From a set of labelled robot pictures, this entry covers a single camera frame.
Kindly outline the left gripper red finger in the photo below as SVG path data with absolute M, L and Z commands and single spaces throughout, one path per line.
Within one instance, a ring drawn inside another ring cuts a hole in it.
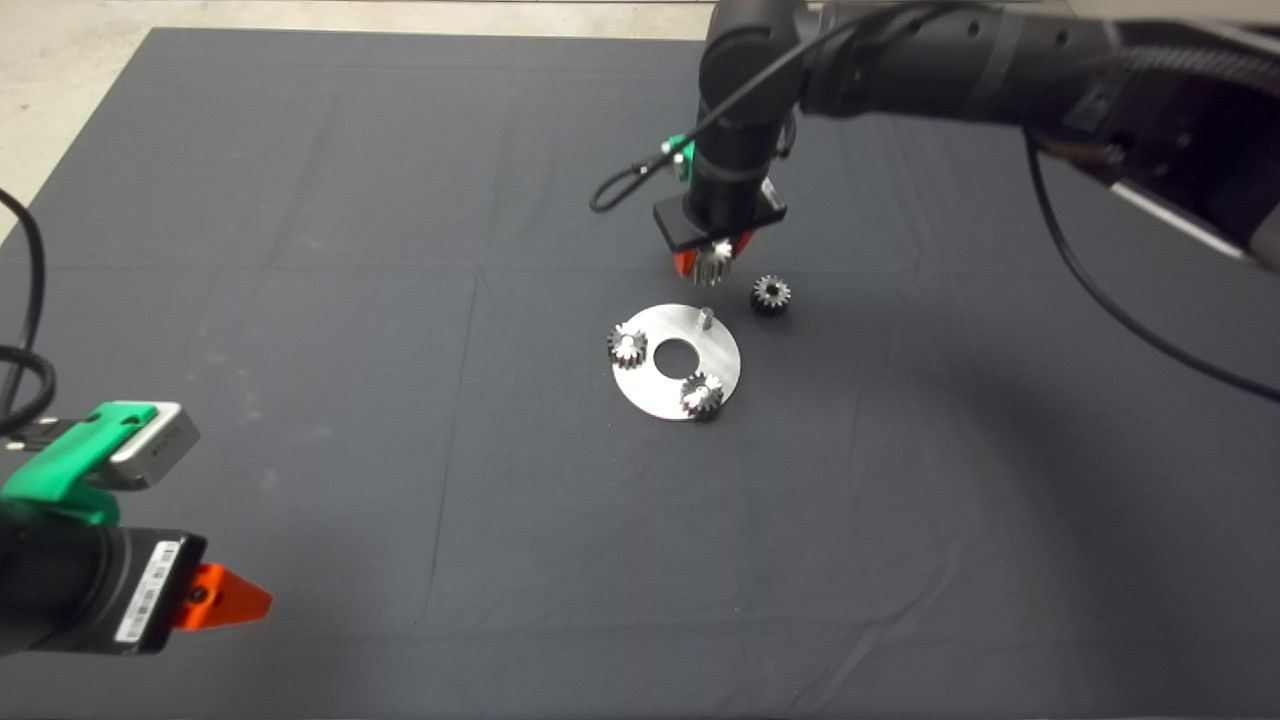
M 170 628 L 201 632 L 264 620 L 273 594 L 242 577 L 196 577 L 182 596 Z
M 225 565 L 205 562 L 197 571 L 205 601 L 271 601 L 270 592 Z

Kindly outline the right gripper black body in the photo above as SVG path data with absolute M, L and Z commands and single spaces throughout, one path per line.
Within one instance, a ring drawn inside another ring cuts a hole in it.
M 782 222 L 788 206 L 768 176 L 746 181 L 709 179 L 696 167 L 696 154 L 684 150 L 675 156 L 681 195 L 653 205 L 653 217 L 672 252 L 703 249 L 737 234 Z

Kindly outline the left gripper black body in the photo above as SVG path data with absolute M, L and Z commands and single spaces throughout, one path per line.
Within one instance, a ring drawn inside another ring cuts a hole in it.
M 206 550 L 184 530 L 3 527 L 3 655 L 161 652 Z

